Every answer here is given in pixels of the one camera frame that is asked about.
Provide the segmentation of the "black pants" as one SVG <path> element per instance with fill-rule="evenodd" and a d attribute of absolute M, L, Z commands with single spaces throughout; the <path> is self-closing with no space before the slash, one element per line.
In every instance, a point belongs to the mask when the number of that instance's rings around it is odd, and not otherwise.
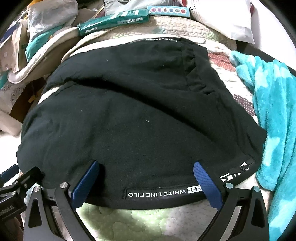
<path fill-rule="evenodd" d="M 22 172 L 44 173 L 45 188 L 97 161 L 89 204 L 155 209 L 204 198 L 196 162 L 242 182 L 259 168 L 265 139 L 205 47 L 160 38 L 88 46 L 63 61 L 25 117 L 16 157 Z"/>

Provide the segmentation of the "teal long package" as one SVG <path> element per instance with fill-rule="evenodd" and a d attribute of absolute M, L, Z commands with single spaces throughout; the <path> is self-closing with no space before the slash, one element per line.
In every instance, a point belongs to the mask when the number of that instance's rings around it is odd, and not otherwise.
<path fill-rule="evenodd" d="M 78 24 L 77 28 L 81 36 L 88 35 L 100 30 L 106 30 L 118 26 L 129 24 L 145 23 L 149 20 L 148 9 L 136 9 L 131 11 L 122 11 L 100 18 L 89 19 Z"/>

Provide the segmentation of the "light blue shapes box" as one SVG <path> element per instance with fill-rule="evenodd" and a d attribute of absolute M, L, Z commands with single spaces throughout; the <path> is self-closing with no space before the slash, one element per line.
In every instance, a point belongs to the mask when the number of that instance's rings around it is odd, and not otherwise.
<path fill-rule="evenodd" d="M 149 14 L 152 16 L 178 16 L 190 18 L 189 8 L 182 6 L 148 6 Z"/>

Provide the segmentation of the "turquoise fleece blanket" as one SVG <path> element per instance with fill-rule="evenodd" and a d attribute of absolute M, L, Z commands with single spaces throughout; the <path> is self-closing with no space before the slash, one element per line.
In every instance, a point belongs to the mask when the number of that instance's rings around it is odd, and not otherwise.
<path fill-rule="evenodd" d="M 269 239 L 278 240 L 295 214 L 295 76 L 278 60 L 232 51 L 230 61 L 252 93 L 258 123 L 267 131 L 256 179 L 273 192 Z"/>

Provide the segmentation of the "patchwork quilted bed cover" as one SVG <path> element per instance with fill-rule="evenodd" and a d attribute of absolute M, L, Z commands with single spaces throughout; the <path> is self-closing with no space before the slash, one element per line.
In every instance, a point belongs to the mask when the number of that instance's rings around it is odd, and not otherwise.
<path fill-rule="evenodd" d="M 235 91 L 243 95 L 249 93 L 229 63 L 228 42 L 222 38 L 214 40 L 214 35 L 213 30 L 191 20 L 154 16 L 144 24 L 118 27 L 85 37 L 65 55 L 63 61 L 86 51 L 88 46 L 105 48 L 138 40 L 187 39 L 207 49 L 212 68 L 236 101 Z M 234 174 L 226 174 L 220 179 L 233 181 L 233 178 Z M 179 222 L 183 220 L 186 209 L 203 204 L 203 200 L 204 198 L 180 206 L 155 209 L 120 209 L 87 202 L 81 215 L 97 240 L 192 240 L 197 233 L 182 230 Z"/>

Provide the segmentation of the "clear plastic bag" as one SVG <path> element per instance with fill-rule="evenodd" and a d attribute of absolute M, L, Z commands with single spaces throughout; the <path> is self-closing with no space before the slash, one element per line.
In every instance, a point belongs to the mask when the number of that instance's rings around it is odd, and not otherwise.
<path fill-rule="evenodd" d="M 77 1 L 39 1 L 28 7 L 29 41 L 46 31 L 71 24 L 78 14 Z"/>

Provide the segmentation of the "teal folded cloth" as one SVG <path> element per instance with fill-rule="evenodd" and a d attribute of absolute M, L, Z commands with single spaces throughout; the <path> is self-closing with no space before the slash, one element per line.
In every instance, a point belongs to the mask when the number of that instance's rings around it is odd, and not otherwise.
<path fill-rule="evenodd" d="M 46 44 L 46 42 L 49 41 L 50 37 L 55 32 L 61 30 L 62 28 L 63 28 L 63 26 L 54 27 L 54 28 L 38 35 L 35 39 L 30 41 L 25 49 L 25 57 L 26 57 L 27 62 L 29 62 L 33 58 L 34 54 L 36 54 L 37 51 L 39 49 L 41 49 Z"/>

